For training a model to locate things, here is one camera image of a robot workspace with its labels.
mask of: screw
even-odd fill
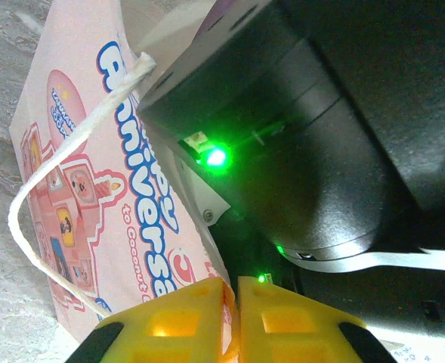
[[[209,223],[214,219],[214,213],[210,209],[206,209],[204,210],[202,217],[204,218],[204,221]]]

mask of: yellow plastic block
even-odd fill
[[[239,277],[241,363],[361,363],[338,328],[363,322],[255,278]]]
[[[232,290],[222,278],[209,278],[106,318],[97,328],[115,321],[125,326],[102,362],[227,361],[239,343],[233,338],[222,355],[224,301],[236,315]]]

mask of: gray concrete floor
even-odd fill
[[[0,0],[0,362],[64,361],[74,339],[57,323],[46,277],[23,255],[7,227],[20,187],[8,134],[50,2]],[[37,248],[29,210],[20,216]]]

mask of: paper bag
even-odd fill
[[[10,127],[24,181],[116,88],[133,61],[117,0],[53,2]],[[220,256],[208,255],[157,163],[137,104],[132,94],[28,198],[42,258],[112,312],[209,276],[228,281],[223,267],[212,267]],[[98,317],[49,284],[59,322],[83,340]],[[224,320],[230,323],[230,316]]]

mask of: green led light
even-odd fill
[[[217,147],[214,150],[211,150],[209,157],[207,157],[207,165],[223,166],[226,159],[227,155],[225,151]]]

